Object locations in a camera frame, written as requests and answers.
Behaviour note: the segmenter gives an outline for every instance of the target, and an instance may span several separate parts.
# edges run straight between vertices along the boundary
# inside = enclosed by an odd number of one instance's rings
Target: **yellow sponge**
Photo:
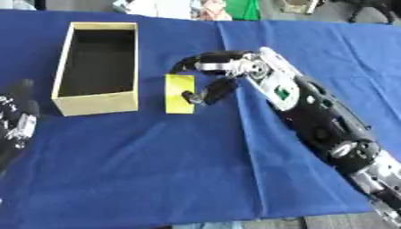
[[[193,105],[182,96],[184,91],[195,91],[193,75],[166,75],[166,113],[193,114]]]

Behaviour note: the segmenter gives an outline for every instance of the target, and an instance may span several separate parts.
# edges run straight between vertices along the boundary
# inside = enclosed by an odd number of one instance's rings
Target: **cardboard box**
[[[138,110],[138,27],[72,22],[52,100],[65,116]]]

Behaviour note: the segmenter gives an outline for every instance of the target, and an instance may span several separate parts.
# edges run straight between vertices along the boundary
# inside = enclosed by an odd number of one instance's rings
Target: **blue fabric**
[[[140,111],[58,113],[49,98],[69,21],[139,23]],[[0,84],[34,79],[48,114],[0,182],[0,228],[133,228],[369,209],[246,81],[196,114],[164,114],[164,73],[208,51],[274,48],[333,90],[401,158],[398,28],[2,11],[0,31]],[[208,81],[196,78],[198,87]]]

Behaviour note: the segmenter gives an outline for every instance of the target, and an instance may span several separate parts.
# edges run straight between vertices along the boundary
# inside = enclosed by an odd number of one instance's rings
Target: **green object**
[[[226,11],[237,20],[260,19],[258,0],[226,0]]]
[[[276,87],[274,89],[274,92],[281,98],[281,100],[286,100],[286,98],[288,98],[288,96],[290,95],[290,93],[286,89],[281,89],[280,86]]]

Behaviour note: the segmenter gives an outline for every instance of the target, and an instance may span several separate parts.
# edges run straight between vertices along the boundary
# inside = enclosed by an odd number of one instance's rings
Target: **robotic hand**
[[[0,173],[18,156],[35,131],[38,103],[31,99],[33,81],[22,80],[0,93]]]
[[[182,71],[221,75],[200,93],[185,91],[192,104],[212,105],[237,88],[236,79],[246,78],[307,148],[401,227],[401,165],[371,136],[370,126],[281,55],[268,47],[206,53],[183,59],[171,73]]]

